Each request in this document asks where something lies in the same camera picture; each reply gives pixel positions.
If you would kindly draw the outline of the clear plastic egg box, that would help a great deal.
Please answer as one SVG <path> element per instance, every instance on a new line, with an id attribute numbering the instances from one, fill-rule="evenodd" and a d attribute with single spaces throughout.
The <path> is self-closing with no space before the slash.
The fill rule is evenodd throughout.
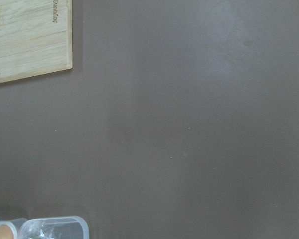
<path id="1" fill-rule="evenodd" d="M 88 239 L 89 228 L 79 216 L 0 219 L 0 225 L 9 226 L 14 239 Z"/>

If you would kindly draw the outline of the wooden cutting board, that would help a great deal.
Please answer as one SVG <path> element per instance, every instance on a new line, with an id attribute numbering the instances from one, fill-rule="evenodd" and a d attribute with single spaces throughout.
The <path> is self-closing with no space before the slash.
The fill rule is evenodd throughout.
<path id="1" fill-rule="evenodd" d="M 0 83 L 72 67 L 72 1 L 0 0 Z"/>

